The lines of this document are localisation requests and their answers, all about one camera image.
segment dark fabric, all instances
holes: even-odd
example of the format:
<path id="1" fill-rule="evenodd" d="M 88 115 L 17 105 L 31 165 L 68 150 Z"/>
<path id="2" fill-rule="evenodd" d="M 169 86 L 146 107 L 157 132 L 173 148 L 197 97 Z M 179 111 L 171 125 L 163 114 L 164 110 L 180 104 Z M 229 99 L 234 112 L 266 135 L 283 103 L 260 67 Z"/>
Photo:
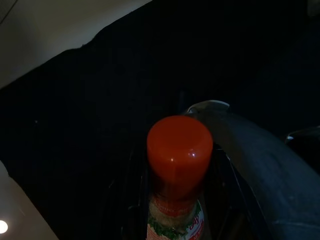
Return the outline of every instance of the dark fabric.
<path id="1" fill-rule="evenodd" d="M 304 6 L 152 1 L 0 91 L 1 161 L 59 239 L 106 238 L 137 139 L 182 91 L 193 104 L 251 83 L 304 30 Z"/>

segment red bottle cap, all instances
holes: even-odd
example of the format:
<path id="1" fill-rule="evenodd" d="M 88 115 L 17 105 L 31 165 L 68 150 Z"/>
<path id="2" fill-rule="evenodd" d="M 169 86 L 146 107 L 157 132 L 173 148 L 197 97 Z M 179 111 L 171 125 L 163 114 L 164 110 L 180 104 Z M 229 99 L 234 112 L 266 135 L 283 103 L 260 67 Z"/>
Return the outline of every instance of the red bottle cap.
<path id="1" fill-rule="evenodd" d="M 158 121 L 147 137 L 156 193 L 168 201 L 188 200 L 206 173 L 212 149 L 211 133 L 200 121 L 181 115 Z"/>

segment seasoning bottle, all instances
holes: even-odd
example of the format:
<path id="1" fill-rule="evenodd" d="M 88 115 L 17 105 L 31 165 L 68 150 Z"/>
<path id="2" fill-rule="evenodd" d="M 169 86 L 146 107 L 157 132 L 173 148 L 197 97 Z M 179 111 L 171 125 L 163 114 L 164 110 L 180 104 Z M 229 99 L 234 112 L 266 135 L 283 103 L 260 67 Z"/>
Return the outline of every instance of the seasoning bottle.
<path id="1" fill-rule="evenodd" d="M 147 137 L 152 194 L 147 240 L 198 240 L 204 213 L 198 201 L 210 163 L 210 131 L 188 116 L 158 121 Z"/>

